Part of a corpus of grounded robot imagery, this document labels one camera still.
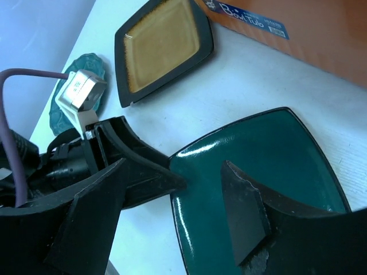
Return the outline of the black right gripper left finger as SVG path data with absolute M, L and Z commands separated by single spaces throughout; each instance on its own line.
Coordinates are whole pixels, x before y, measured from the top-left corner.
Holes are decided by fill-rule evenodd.
M 126 162 L 20 208 L 1 208 L 1 274 L 104 274 Z

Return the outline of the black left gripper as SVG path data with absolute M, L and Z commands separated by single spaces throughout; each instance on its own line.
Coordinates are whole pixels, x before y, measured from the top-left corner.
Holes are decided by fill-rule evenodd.
M 169 169 L 169 157 L 140 139 L 124 116 L 94 124 L 93 132 L 95 137 L 83 140 L 72 128 L 50 143 L 40 156 L 40 167 L 28 178 L 29 198 L 46 196 L 97 173 L 97 152 L 106 167 L 123 161 L 123 209 L 186 188 L 186 180 Z

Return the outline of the dark teal square plate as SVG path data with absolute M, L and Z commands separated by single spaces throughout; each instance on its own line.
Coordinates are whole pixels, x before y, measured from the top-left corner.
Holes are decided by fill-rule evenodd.
M 225 125 L 170 157 L 186 189 L 171 195 L 177 238 L 188 274 L 240 274 L 221 189 L 230 161 L 252 179 L 310 206 L 347 213 L 348 200 L 312 134 L 287 107 Z

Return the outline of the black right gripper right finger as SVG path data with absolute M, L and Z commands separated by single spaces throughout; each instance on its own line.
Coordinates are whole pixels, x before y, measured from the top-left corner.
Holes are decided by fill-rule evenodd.
M 326 211 L 221 166 L 235 263 L 244 274 L 365 274 L 366 210 Z

